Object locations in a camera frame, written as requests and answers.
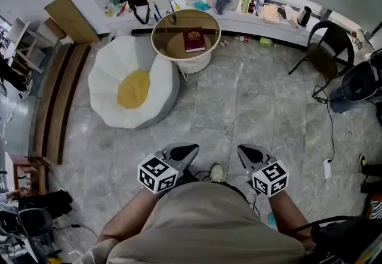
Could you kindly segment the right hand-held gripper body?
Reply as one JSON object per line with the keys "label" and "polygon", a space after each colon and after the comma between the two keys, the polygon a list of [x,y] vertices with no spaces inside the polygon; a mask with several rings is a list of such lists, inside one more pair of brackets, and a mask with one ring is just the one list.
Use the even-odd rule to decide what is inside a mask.
{"label": "right hand-held gripper body", "polygon": [[241,144],[237,147],[239,159],[257,192],[272,197],[288,186],[289,171],[264,147]]}

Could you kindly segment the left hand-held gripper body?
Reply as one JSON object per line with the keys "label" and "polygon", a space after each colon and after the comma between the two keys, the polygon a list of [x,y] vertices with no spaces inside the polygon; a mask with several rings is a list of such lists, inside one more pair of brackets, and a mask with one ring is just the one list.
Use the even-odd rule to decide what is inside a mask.
{"label": "left hand-held gripper body", "polygon": [[137,180],[153,194],[173,188],[199,152],[196,143],[172,143],[148,154],[137,167]]}

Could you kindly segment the white flower-shaped beanbag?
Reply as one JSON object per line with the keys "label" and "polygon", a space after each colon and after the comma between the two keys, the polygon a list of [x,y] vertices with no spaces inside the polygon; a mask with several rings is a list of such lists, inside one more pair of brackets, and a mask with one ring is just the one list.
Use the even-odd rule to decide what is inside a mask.
{"label": "white flower-shaped beanbag", "polygon": [[[147,96],[127,108],[118,96],[122,82],[134,72],[148,74]],[[139,129],[164,119],[176,101],[180,79],[173,62],[158,54],[148,36],[122,35],[99,49],[88,76],[92,109],[113,128]]]}

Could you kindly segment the maroon hardcover book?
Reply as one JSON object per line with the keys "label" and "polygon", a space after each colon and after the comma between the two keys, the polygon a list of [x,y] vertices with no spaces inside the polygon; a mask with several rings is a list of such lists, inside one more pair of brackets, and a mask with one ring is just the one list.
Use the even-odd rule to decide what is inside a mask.
{"label": "maroon hardcover book", "polygon": [[183,31],[184,50],[194,53],[206,50],[204,32],[201,27],[188,28]]}

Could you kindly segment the black shoulder bag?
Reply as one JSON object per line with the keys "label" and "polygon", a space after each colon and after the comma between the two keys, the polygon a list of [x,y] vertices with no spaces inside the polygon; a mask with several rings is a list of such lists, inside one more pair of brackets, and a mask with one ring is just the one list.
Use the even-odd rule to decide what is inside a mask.
{"label": "black shoulder bag", "polygon": [[382,236],[382,220],[350,217],[326,226],[317,223],[312,226],[311,236],[320,251],[355,264]]}

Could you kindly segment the person's left forearm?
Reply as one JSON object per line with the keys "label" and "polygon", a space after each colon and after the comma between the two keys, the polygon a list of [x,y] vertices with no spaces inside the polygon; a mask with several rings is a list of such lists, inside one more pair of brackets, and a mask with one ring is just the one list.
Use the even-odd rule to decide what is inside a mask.
{"label": "person's left forearm", "polygon": [[97,243],[111,238],[121,242],[139,234],[163,195],[143,188],[105,224]]}

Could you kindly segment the person's right forearm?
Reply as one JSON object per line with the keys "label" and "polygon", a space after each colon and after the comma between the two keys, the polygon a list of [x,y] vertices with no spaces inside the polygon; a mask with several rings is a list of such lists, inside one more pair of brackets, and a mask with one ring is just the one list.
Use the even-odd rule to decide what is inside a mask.
{"label": "person's right forearm", "polygon": [[307,225],[308,221],[289,195],[285,191],[280,191],[268,200],[278,231],[301,242],[306,250],[313,248],[315,243],[310,233],[311,228],[292,233],[292,230]]}

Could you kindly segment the round glass side table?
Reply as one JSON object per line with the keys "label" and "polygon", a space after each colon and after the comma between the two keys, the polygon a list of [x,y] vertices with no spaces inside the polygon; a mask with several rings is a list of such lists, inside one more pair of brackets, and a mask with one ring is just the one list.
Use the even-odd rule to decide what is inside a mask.
{"label": "round glass side table", "polygon": [[[183,31],[194,27],[203,29],[206,50],[186,53]],[[157,23],[151,34],[154,50],[162,58],[173,62],[185,80],[189,74],[199,72],[208,66],[212,51],[216,49],[220,39],[221,30],[216,19],[206,11],[195,9],[168,14]]]}

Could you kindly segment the person's black trousers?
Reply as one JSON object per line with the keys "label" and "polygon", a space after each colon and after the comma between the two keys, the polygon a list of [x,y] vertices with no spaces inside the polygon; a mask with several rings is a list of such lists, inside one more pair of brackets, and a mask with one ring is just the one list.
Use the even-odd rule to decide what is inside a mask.
{"label": "person's black trousers", "polygon": [[181,185],[185,185],[185,184],[188,184],[188,183],[192,183],[192,182],[200,182],[199,179],[197,179],[191,172],[188,168],[186,168],[184,171],[183,171],[183,175],[180,176],[176,183],[175,183],[175,188],[178,187],[178,186],[181,186]]}

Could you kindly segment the person's white shoe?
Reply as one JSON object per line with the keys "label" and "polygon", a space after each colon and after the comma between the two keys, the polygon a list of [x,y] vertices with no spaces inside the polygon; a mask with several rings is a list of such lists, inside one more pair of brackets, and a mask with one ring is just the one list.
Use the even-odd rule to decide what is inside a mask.
{"label": "person's white shoe", "polygon": [[220,183],[223,179],[223,168],[220,164],[215,164],[210,172],[210,182]]}

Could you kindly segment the person's beige shirt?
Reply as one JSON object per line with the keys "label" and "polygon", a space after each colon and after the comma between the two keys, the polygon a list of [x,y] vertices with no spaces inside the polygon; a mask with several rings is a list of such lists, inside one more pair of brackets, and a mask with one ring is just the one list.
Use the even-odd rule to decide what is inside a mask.
{"label": "person's beige shirt", "polygon": [[75,264],[300,264],[305,253],[233,189],[192,182],[165,194],[137,235],[99,242]]}

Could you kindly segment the blue-grey plastic chair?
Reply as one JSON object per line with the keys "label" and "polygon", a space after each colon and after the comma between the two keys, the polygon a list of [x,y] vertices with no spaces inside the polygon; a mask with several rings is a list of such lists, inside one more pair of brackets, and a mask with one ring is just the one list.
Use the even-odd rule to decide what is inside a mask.
{"label": "blue-grey plastic chair", "polygon": [[359,108],[363,102],[382,90],[382,61],[364,61],[351,68],[341,85],[329,95],[329,106],[335,113]]}

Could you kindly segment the reddish wooden stool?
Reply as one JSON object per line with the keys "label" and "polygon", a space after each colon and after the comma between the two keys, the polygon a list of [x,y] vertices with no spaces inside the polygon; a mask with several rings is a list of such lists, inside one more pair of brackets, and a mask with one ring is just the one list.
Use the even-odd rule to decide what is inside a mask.
{"label": "reddish wooden stool", "polygon": [[48,164],[40,157],[5,153],[5,180],[9,191],[27,187],[38,195],[47,193]]}

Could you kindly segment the black folding chair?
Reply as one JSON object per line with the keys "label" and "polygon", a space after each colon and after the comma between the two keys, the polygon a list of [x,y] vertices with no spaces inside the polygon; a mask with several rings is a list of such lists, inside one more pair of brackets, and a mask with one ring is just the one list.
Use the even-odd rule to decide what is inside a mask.
{"label": "black folding chair", "polygon": [[302,62],[310,62],[325,78],[325,85],[313,91],[312,97],[321,103],[328,100],[318,94],[326,89],[329,83],[345,75],[354,64],[355,51],[346,31],[331,21],[315,24],[310,32],[306,55],[288,72],[291,75]]}

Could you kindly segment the black office chair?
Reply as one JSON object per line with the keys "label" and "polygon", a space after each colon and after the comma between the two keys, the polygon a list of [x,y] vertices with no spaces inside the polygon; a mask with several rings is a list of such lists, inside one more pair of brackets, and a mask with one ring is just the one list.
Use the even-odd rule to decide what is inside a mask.
{"label": "black office chair", "polygon": [[0,209],[0,234],[17,238],[36,238],[48,234],[53,228],[53,218],[44,209],[31,208],[19,211],[14,207]]}

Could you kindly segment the white tote bag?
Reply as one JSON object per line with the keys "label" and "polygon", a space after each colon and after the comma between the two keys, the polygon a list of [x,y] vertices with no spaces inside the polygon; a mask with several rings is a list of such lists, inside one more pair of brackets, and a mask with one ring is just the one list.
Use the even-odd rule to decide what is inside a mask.
{"label": "white tote bag", "polygon": [[374,52],[374,47],[366,39],[362,29],[351,31],[351,37],[353,48],[360,57],[365,57],[367,54]]}

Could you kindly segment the beige notepad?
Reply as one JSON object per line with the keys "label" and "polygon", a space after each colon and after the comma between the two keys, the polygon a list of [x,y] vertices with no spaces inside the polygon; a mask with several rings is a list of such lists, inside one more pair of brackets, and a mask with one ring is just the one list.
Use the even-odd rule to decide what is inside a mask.
{"label": "beige notepad", "polygon": [[280,18],[278,8],[272,5],[264,5],[263,20],[268,23],[279,24]]}

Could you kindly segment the black and white kettle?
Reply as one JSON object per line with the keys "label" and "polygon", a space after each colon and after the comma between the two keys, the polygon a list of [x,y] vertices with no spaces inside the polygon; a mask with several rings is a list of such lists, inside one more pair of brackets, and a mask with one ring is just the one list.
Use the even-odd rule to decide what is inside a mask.
{"label": "black and white kettle", "polygon": [[312,10],[308,6],[304,6],[297,13],[297,22],[300,26],[305,27],[310,19]]}

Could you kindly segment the brown cardboard box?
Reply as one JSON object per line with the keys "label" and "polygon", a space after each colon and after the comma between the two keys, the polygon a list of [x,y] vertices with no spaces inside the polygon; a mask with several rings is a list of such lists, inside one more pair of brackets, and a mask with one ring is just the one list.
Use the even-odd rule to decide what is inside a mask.
{"label": "brown cardboard box", "polygon": [[73,42],[77,44],[100,42],[100,38],[72,0],[54,0],[44,9]]}

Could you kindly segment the white shelf unit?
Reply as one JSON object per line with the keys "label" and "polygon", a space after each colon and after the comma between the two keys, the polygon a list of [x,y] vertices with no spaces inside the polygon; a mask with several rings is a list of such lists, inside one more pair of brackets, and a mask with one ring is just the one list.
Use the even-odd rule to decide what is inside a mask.
{"label": "white shelf unit", "polygon": [[38,31],[32,31],[29,25],[30,22],[24,23],[20,19],[16,19],[11,25],[6,37],[9,45],[5,49],[4,59],[10,65],[15,60],[22,60],[28,68],[42,74],[44,70],[40,65],[45,55],[42,49],[54,48],[57,43]]}

